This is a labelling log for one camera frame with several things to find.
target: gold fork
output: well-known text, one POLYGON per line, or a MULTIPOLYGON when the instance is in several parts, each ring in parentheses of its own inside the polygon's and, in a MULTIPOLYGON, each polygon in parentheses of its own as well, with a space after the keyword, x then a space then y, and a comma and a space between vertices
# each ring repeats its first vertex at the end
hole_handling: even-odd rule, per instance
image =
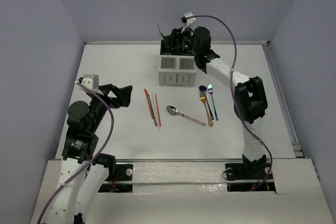
POLYGON ((208 109, 207 109, 206 104, 205 104, 205 102, 206 102, 205 93, 201 90, 199 92, 200 92, 199 93, 200 94, 199 98, 200 98, 201 102, 203 102, 204 107, 205 107, 205 111, 206 111, 206 115, 208 116, 208 125, 210 127, 212 127, 212 126, 214 126, 214 122, 211 120, 211 116, 209 115, 208 109))

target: white stick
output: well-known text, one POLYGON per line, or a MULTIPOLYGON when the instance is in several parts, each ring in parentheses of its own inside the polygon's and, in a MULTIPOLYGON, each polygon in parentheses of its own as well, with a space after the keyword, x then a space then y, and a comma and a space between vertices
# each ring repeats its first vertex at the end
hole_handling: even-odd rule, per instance
POLYGON ((153 91, 151 91, 152 93, 152 106, 153 106, 153 111, 154 111, 154 116, 155 116, 155 119, 156 119, 156 124, 157 124, 157 130, 160 131, 160 124, 159 124, 159 116, 157 115, 157 111, 156 111, 156 103, 155 103, 155 96, 154 96, 154 93, 153 91))

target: orange stick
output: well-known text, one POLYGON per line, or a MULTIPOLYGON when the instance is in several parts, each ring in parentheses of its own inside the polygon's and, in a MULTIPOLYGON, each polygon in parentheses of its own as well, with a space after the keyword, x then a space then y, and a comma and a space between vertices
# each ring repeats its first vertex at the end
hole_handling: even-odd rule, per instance
POLYGON ((155 94, 155 100, 156 100, 156 110, 158 111, 159 125, 161 127, 161 118, 160 118, 160 113, 159 113, 158 98, 156 97, 156 94, 155 94))
POLYGON ((149 102, 149 94, 148 94, 148 92, 147 92, 146 89, 143 89, 143 90, 145 91, 145 95, 146 95, 146 98, 147 98, 147 103, 148 103, 149 111, 151 113, 152 119, 154 120, 154 113, 153 113, 152 105, 149 102))

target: pink spoon handle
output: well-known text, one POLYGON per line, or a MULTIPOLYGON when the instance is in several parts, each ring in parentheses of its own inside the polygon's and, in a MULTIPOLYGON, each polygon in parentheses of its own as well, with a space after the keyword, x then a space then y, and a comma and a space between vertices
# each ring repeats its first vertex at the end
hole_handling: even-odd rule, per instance
POLYGON ((193 122, 195 122, 195 123, 199 123, 199 124, 201 124, 201 125, 203 125, 203 126, 206 126, 205 123, 203 123, 203 122, 201 122, 201 121, 199 121, 199 120, 197 120, 197 119, 194 119, 194 118, 192 118, 191 116, 183 115, 183 117, 184 117, 184 118, 187 118, 187 119, 189 119, 189 120, 191 120, 191 121, 193 121, 193 122))

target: gray wall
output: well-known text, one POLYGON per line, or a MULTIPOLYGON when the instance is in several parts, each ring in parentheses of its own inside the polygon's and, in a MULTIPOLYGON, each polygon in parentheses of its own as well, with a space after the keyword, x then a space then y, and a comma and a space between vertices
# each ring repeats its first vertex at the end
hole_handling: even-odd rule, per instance
POLYGON ((0 223, 30 223, 82 50, 61 0, 0 0, 0 223))
POLYGON ((295 0, 271 43, 304 153, 336 221, 336 0, 295 0))
MULTIPOLYGON (((237 40, 271 40, 294 0, 62 0, 84 41, 159 40, 181 27, 181 17, 221 17, 237 40)), ((215 40, 230 40, 213 20, 198 22, 215 40)))

